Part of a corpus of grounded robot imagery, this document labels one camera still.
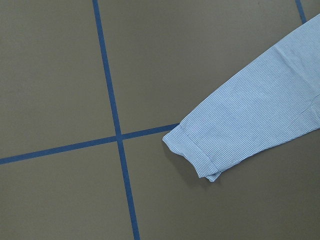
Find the light blue striped shirt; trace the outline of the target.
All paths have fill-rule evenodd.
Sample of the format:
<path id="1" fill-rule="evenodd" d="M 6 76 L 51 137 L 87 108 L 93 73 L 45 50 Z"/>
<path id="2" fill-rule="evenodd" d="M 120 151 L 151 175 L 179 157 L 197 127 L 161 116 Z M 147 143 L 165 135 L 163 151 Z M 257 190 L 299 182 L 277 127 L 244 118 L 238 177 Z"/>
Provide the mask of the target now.
<path id="1" fill-rule="evenodd" d="M 320 127 L 320 18 L 315 16 L 212 92 L 163 137 L 200 178 Z"/>

